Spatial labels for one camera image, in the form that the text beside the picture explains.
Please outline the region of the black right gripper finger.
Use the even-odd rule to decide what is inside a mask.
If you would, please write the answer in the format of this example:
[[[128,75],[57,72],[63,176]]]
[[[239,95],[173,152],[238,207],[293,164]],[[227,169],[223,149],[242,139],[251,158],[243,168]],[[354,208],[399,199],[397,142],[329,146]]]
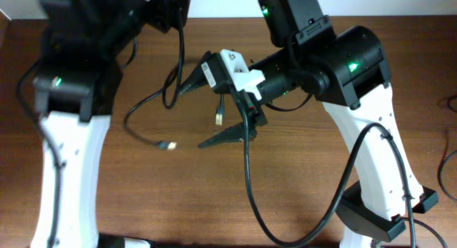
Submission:
[[[209,148],[220,144],[225,143],[239,143],[244,142],[246,137],[246,132],[244,129],[244,123],[233,125],[227,129],[224,129],[222,132],[212,136],[211,138],[201,142],[198,145],[199,149]]]
[[[184,94],[208,84],[201,66],[204,62],[211,58],[211,55],[211,51],[206,51],[204,53],[189,77],[181,84],[181,87],[179,88],[179,96],[183,96]]]

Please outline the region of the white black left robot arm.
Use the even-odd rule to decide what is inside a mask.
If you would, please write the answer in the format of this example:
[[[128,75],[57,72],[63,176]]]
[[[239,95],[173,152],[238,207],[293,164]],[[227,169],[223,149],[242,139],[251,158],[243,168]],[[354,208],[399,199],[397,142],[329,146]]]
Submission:
[[[102,234],[96,223],[99,162],[123,74],[118,54],[145,25],[182,30],[191,0],[39,0],[49,24],[42,56],[25,73],[24,111],[43,141],[39,219],[33,247],[152,247]]]

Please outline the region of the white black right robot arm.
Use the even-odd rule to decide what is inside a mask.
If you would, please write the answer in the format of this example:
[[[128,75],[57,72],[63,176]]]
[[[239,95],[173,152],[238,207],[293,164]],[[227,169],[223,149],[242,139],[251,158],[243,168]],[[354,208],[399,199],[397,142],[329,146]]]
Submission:
[[[227,94],[241,123],[202,143],[248,147],[267,120],[264,106],[295,89],[322,103],[350,152],[341,180],[318,224],[290,242],[305,247],[333,215],[343,222],[342,247],[378,247],[405,230],[414,214],[438,203],[408,163],[393,111],[391,70],[380,39],[364,26],[333,30],[318,0],[258,0],[277,52],[248,65],[238,52],[207,53],[181,88],[209,86]]]

